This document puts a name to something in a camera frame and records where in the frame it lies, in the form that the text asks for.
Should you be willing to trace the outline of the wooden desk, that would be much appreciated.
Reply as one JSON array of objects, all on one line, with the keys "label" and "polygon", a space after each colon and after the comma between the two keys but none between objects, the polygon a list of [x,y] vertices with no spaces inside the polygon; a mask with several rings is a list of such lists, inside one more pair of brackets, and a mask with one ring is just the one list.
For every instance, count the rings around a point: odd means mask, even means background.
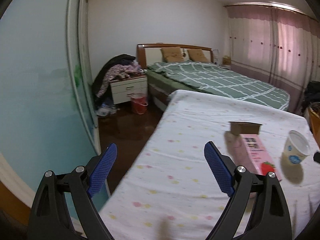
[{"label": "wooden desk", "polygon": [[308,108],[310,116],[310,124],[313,136],[318,145],[320,145],[320,117],[319,117],[319,102],[314,102]]}]

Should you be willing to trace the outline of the red plastic bucket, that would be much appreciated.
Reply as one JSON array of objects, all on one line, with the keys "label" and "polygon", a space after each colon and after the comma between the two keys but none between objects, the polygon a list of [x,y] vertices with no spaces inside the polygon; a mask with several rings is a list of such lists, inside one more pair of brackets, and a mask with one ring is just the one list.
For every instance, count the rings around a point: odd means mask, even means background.
[{"label": "red plastic bucket", "polygon": [[144,93],[135,93],[131,96],[132,110],[136,114],[144,114],[148,107],[148,97]]}]

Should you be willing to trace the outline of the left brown pillow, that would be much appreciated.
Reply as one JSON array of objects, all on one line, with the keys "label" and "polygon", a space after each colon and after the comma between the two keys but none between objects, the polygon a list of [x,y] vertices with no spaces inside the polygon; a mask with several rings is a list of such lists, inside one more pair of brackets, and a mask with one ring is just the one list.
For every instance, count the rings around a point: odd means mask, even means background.
[{"label": "left brown pillow", "polygon": [[161,52],[166,63],[184,61],[180,47],[162,47]]}]

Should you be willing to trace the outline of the glass sliding wardrobe door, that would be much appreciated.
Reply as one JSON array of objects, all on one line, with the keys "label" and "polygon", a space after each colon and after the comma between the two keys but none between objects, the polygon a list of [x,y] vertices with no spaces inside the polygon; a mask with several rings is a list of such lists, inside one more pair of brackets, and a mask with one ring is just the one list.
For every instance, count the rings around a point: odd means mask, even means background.
[{"label": "glass sliding wardrobe door", "polygon": [[47,170],[96,155],[80,62],[80,0],[12,0],[1,17],[1,182],[31,206]]}]

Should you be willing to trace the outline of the brown pillow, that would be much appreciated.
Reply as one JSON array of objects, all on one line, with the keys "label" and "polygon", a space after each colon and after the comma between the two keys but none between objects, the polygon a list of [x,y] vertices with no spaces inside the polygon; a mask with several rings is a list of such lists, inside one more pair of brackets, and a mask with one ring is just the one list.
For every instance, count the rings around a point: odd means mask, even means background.
[{"label": "brown pillow", "polygon": [[194,62],[210,62],[204,55],[202,49],[188,49],[188,56]]},{"label": "brown pillow", "polygon": [[184,61],[180,47],[162,47],[161,52],[166,63]]}]

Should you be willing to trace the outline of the tissue box on far nightstand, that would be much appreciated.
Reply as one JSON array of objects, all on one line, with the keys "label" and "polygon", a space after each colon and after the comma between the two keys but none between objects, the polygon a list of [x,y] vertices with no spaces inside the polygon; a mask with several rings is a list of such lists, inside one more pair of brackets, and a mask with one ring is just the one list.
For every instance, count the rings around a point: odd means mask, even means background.
[{"label": "tissue box on far nightstand", "polygon": [[230,66],[231,65],[231,57],[230,56],[224,56],[222,58],[222,64],[226,65],[226,66]]}]

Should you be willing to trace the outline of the white dotted table sheet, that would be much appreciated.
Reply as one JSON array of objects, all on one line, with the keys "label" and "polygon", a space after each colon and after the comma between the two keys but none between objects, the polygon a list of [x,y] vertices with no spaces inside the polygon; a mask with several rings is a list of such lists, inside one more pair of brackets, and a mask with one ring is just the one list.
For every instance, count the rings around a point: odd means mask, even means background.
[{"label": "white dotted table sheet", "polygon": [[282,180],[292,234],[297,236],[319,205],[319,165],[307,157],[287,166],[281,157],[291,130],[318,146],[307,121],[286,111],[211,94],[177,90],[156,130],[100,210],[115,239],[205,239],[228,197],[204,157],[212,141],[232,155],[230,123],[261,124],[259,137]]}]

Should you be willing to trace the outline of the dark clothes on desk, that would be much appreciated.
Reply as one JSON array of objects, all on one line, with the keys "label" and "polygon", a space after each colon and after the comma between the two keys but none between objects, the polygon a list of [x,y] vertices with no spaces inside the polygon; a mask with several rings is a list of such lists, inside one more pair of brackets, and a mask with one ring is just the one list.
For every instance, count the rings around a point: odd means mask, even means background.
[{"label": "dark clothes on desk", "polygon": [[319,102],[320,82],[310,81],[304,91],[304,100],[302,102],[302,113],[314,102]]}]

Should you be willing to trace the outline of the pile of clothes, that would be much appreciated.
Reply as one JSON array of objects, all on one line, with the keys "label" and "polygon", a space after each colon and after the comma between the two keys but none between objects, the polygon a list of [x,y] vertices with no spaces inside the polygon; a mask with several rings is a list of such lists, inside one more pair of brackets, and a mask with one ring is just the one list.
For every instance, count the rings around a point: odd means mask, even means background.
[{"label": "pile of clothes", "polygon": [[107,96],[105,94],[111,81],[142,74],[142,68],[135,59],[134,56],[120,54],[110,59],[103,66],[92,84],[92,96],[96,109],[106,100]]}]

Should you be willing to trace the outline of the white bedside nightstand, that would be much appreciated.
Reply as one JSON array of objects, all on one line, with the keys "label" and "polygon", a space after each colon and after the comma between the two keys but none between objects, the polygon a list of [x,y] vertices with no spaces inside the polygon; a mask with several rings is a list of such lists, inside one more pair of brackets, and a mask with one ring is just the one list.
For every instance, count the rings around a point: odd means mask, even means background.
[{"label": "white bedside nightstand", "polygon": [[115,105],[130,101],[134,94],[148,94],[148,78],[145,74],[122,80],[113,80],[110,86]]}]

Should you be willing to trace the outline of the pink strawberry carton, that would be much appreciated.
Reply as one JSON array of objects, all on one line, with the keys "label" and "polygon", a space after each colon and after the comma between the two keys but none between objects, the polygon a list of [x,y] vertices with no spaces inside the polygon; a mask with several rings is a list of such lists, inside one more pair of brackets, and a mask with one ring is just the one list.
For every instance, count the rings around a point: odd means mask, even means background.
[{"label": "pink strawberry carton", "polygon": [[249,172],[258,175],[267,175],[268,172],[276,174],[282,181],[273,159],[257,134],[239,134],[233,144],[233,156],[237,165],[242,165]]}]

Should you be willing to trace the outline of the pink window curtain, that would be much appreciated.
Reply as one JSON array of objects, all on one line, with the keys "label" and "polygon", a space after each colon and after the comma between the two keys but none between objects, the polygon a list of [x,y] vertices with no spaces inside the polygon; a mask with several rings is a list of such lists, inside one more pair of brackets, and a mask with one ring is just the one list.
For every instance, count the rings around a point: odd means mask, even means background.
[{"label": "pink window curtain", "polygon": [[286,91],[299,113],[310,81],[319,81],[319,21],[262,5],[227,6],[234,71]]}]

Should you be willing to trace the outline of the small brown cardboard box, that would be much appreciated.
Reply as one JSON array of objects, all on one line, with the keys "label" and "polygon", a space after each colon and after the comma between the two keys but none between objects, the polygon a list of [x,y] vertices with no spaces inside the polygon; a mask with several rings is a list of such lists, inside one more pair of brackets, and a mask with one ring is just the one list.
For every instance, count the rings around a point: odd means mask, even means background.
[{"label": "small brown cardboard box", "polygon": [[259,134],[262,124],[253,122],[230,121],[230,132],[234,136],[240,134]]}]

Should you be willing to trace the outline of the wooden bed with green quilt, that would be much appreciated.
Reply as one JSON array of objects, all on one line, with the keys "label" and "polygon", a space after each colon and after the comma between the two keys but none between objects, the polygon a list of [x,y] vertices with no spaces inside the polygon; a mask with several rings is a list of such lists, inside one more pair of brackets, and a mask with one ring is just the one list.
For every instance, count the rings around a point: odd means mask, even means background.
[{"label": "wooden bed with green quilt", "polygon": [[[166,63],[162,47],[180,47],[184,61]],[[210,62],[191,61],[188,49],[202,49]],[[178,89],[225,96],[284,111],[289,109],[288,92],[216,64],[211,48],[147,43],[137,45],[136,55],[138,63],[146,70],[149,92],[160,109],[165,109],[169,95]]]}]

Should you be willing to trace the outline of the white yogurt cup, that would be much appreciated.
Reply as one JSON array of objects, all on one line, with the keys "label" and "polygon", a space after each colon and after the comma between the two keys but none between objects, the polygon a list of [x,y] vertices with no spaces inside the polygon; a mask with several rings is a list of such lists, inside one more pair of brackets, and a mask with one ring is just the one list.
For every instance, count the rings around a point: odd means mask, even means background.
[{"label": "white yogurt cup", "polygon": [[298,165],[311,153],[307,139],[301,133],[291,130],[288,133],[283,157],[289,165]]}]

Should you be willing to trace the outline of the right brown pillow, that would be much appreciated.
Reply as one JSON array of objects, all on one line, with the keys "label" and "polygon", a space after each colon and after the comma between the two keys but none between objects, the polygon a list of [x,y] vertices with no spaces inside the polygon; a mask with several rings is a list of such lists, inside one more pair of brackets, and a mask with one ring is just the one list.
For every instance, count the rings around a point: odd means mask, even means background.
[{"label": "right brown pillow", "polygon": [[202,49],[188,49],[188,56],[194,62],[210,62],[204,55]]}]

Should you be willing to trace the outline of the plastic bags on floor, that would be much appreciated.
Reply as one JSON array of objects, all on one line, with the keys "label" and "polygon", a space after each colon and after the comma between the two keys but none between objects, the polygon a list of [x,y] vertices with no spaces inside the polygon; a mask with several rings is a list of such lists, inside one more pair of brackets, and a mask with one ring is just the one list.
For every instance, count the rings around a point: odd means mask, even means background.
[{"label": "plastic bags on floor", "polygon": [[108,115],[115,114],[117,112],[116,106],[112,102],[105,102],[96,111],[97,116],[105,117]]}]

